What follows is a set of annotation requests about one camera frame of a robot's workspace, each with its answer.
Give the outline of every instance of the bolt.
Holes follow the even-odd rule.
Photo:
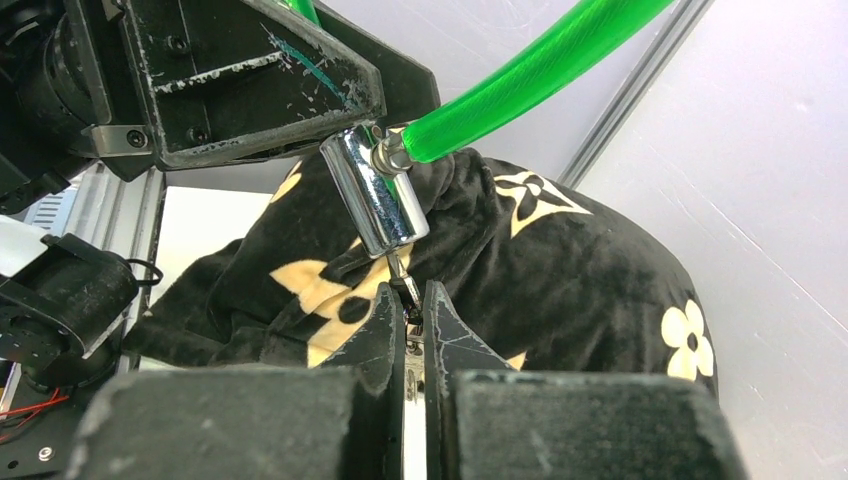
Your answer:
[[[38,459],[42,462],[47,462],[51,458],[53,458],[53,449],[50,447],[44,447],[38,451]]]
[[[147,145],[147,135],[138,130],[130,130],[127,132],[127,143],[133,148],[144,148]]]
[[[190,51],[188,42],[183,40],[182,37],[178,37],[176,35],[170,35],[166,38],[165,44],[168,46],[168,50],[171,54],[177,57],[188,55]]]
[[[188,137],[188,141],[195,146],[203,145],[207,140],[209,140],[209,134],[200,127],[189,128],[188,132],[186,132],[186,137]]]

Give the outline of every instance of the plush blanket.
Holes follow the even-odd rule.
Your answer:
[[[402,260],[445,284],[468,326],[517,368],[665,373],[716,393],[692,280],[624,216],[463,150],[410,178],[431,225]],[[315,366],[365,321],[370,260],[320,156],[299,163],[243,239],[191,265],[124,349],[176,366]]]

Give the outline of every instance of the transparent green tubing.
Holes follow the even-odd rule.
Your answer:
[[[582,0],[500,70],[403,132],[409,156],[429,163],[545,101],[642,29],[673,0]]]
[[[321,25],[321,22],[318,21],[318,12],[315,11],[315,5],[312,4],[312,0],[283,0],[283,2],[315,25]]]

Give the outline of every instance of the black fabric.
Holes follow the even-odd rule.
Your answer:
[[[431,233],[402,251],[486,343],[526,370],[662,372],[716,392],[692,280],[617,212],[463,150],[410,172]],[[320,157],[289,173],[247,236],[197,260],[125,349],[177,366],[314,366],[367,317],[371,261]]]

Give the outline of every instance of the chrome cylinder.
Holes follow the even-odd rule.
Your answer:
[[[372,151],[382,138],[379,127],[363,123],[333,135],[320,148],[371,258],[430,232],[406,172],[387,175],[374,167]]]

